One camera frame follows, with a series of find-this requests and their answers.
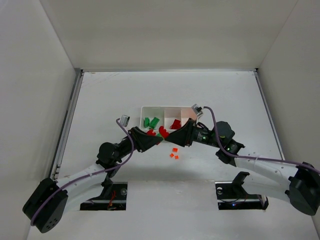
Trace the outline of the red curved duplo brick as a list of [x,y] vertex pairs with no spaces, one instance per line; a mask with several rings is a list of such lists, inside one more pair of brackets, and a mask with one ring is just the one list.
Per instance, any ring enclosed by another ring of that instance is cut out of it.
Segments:
[[171,130],[178,130],[182,127],[181,121],[178,119],[175,119],[172,123],[172,125],[170,126]]

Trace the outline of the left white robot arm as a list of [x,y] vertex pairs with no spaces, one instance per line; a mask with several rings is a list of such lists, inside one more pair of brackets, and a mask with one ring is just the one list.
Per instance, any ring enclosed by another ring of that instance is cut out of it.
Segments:
[[157,133],[147,134],[138,127],[125,132],[119,143],[103,143],[98,150],[97,160],[86,169],[57,180],[43,179],[24,204],[22,211],[30,225],[41,233],[52,230],[67,211],[67,206],[79,197],[85,201],[86,190],[108,182],[132,157],[134,151],[143,153],[163,141]]

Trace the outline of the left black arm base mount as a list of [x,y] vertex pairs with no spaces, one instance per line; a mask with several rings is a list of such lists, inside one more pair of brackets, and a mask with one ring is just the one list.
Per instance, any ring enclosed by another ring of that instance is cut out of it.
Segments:
[[128,182],[113,182],[108,176],[100,184],[100,194],[80,205],[80,211],[125,211],[127,208]]

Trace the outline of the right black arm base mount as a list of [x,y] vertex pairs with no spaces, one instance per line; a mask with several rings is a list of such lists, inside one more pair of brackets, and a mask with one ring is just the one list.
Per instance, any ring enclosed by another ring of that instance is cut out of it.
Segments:
[[217,206],[222,210],[266,210],[269,200],[260,194],[249,194],[243,188],[245,179],[250,174],[241,171],[232,181],[216,181],[215,192]]

